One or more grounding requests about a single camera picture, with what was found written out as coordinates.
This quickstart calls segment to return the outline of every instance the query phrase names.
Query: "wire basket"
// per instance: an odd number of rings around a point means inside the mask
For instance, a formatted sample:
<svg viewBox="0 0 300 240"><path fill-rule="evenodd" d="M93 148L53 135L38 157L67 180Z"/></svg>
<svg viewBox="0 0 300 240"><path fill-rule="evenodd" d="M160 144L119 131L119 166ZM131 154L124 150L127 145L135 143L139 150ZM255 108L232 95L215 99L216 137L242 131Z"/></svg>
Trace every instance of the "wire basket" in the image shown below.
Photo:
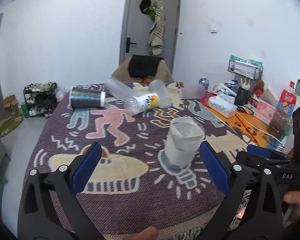
<svg viewBox="0 0 300 240"><path fill-rule="evenodd" d="M228 71L255 81L259 80L262 76L262 69L260 67L233 60L229 61Z"/></svg>

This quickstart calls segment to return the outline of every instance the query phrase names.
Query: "white wall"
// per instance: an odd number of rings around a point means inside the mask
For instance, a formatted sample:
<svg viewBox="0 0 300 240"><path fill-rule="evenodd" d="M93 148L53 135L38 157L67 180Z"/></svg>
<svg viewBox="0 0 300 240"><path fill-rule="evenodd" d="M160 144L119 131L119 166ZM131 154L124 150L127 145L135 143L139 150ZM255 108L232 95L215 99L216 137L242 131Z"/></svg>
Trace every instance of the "white wall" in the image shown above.
<svg viewBox="0 0 300 240"><path fill-rule="evenodd" d="M265 85L277 95L300 79L299 0L181 0L179 27L175 81L204 77L212 88L231 80L231 54L262 61Z"/></svg>
<svg viewBox="0 0 300 240"><path fill-rule="evenodd" d="M104 82L118 67L125 0L15 0L0 7L3 96L30 83Z"/></svg>

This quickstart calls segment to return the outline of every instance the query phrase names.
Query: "tissue box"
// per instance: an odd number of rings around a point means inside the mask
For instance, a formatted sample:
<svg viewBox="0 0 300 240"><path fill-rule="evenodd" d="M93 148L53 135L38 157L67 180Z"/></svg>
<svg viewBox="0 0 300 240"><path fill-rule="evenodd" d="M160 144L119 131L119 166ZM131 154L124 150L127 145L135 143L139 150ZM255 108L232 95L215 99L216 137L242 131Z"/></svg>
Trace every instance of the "tissue box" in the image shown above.
<svg viewBox="0 0 300 240"><path fill-rule="evenodd" d="M258 112L254 112L253 114L254 117L258 118L259 120L261 120L262 122L266 123L267 125L270 124L270 119L264 117L262 114L259 114Z"/></svg>
<svg viewBox="0 0 300 240"><path fill-rule="evenodd" d="M273 118L274 113L275 113L275 107L273 107L270 104L268 104L267 102L259 99L258 105L256 107L256 113L261 114L266 119L269 119L271 121L271 119Z"/></svg>
<svg viewBox="0 0 300 240"><path fill-rule="evenodd" d="M219 114L222 114L225 118L234 116L237 110L237 106L220 96L209 98L208 106Z"/></svg>

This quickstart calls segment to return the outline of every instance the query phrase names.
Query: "plastic bottle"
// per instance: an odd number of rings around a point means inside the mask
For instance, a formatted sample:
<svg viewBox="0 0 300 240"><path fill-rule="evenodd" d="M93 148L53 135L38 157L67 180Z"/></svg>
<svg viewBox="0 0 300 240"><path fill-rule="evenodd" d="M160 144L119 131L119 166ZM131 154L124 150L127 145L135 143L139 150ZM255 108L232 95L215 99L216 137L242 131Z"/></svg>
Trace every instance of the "plastic bottle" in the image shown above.
<svg viewBox="0 0 300 240"><path fill-rule="evenodd" d="M267 128L269 134L278 139L284 134L296 101L297 98L293 93L287 90L282 91L274 116Z"/></svg>
<svg viewBox="0 0 300 240"><path fill-rule="evenodd" d="M155 92L159 96L159 107L168 108L172 105L172 98L168 94L168 90L162 80L153 80L149 89L151 92Z"/></svg>
<svg viewBox="0 0 300 240"><path fill-rule="evenodd" d="M158 94L151 92L145 95L137 95L135 97L128 98L124 102L124 109L126 110L127 114L132 116L157 107L158 104Z"/></svg>
<svg viewBox="0 0 300 240"><path fill-rule="evenodd" d="M205 98L206 90L203 85L195 84L178 89L180 99L193 99L193 98Z"/></svg>
<svg viewBox="0 0 300 240"><path fill-rule="evenodd" d="M115 77L111 77L105 81L105 91L121 101L126 101L128 98L138 95L132 88L123 84Z"/></svg>

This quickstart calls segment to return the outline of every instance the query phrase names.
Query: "hanging towel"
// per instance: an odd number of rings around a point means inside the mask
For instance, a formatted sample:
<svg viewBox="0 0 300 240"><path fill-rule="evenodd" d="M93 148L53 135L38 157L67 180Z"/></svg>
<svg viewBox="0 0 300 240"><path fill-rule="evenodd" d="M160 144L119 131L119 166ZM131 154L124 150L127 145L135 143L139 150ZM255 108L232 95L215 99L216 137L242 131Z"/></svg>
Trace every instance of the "hanging towel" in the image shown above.
<svg viewBox="0 0 300 240"><path fill-rule="evenodd" d="M150 55L156 56L162 53L164 25L166 22L164 15L164 7L161 0L155 1L156 13L154 24L149 32L150 34Z"/></svg>

